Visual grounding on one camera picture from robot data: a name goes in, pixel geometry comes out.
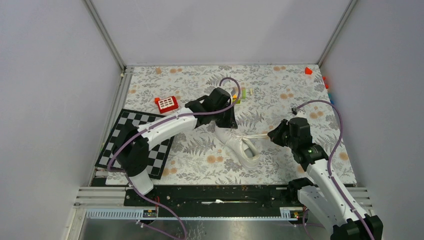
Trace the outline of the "white sneaker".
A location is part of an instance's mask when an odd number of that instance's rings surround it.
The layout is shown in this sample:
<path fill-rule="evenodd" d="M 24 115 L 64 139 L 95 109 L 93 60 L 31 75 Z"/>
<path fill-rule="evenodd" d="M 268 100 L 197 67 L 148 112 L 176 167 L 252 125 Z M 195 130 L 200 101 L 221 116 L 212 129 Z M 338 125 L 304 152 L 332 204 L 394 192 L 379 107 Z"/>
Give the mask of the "white sneaker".
<path fill-rule="evenodd" d="M 215 126 L 215 135 L 226 147 L 236 155 L 239 163 L 247 170 L 253 170 L 259 165 L 260 152 L 251 142 L 251 139 L 267 138 L 266 133 L 245 135 L 236 128 L 222 128 Z"/>

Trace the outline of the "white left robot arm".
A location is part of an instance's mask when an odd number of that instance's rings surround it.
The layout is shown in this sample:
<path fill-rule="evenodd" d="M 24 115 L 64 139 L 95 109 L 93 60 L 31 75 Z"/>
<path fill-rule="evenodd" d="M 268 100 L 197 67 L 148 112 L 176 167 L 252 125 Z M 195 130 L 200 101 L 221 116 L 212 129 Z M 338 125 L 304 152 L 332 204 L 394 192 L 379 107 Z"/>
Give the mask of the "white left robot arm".
<path fill-rule="evenodd" d="M 174 114 L 147 124 L 126 123 L 112 147 L 111 168 L 118 161 L 129 184 L 137 190 L 136 199 L 144 206 L 155 200 L 154 184 L 148 174 L 151 150 L 173 136 L 215 122 L 225 128 L 236 126 L 233 97 L 217 87 L 209 95 L 189 101 Z"/>

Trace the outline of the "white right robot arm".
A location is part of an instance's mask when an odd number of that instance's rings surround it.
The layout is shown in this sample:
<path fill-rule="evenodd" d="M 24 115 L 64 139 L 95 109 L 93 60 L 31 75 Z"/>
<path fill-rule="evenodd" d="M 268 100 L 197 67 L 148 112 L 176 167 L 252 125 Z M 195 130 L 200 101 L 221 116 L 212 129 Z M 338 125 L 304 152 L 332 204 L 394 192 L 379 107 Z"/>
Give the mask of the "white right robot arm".
<path fill-rule="evenodd" d="M 291 205 L 304 205 L 332 240 L 382 239 L 382 221 L 369 215 L 333 172 L 329 156 L 313 142 L 306 118 L 284 119 L 267 135 L 274 144 L 290 148 L 294 160 L 309 176 L 289 182 L 286 198 Z"/>

